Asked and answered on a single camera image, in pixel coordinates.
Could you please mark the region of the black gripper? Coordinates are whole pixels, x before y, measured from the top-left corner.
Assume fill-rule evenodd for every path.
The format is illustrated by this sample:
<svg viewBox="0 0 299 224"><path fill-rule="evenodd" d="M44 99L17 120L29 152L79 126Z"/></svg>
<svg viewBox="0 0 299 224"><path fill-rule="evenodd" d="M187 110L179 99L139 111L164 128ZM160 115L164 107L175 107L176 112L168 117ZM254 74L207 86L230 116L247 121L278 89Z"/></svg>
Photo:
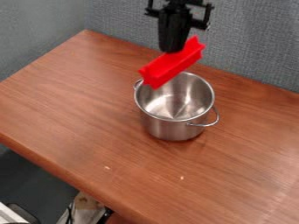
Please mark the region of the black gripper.
<svg viewBox="0 0 299 224"><path fill-rule="evenodd" d="M175 25L175 51L183 49L190 29L207 30L211 26L211 12L215 9L212 3L204 0L164 0L166 4L160 9L154 7L155 0L148 0L144 14L158 18L159 47L166 53L174 49L172 25ZM204 9L203 18L195 18L191 6Z"/></svg>

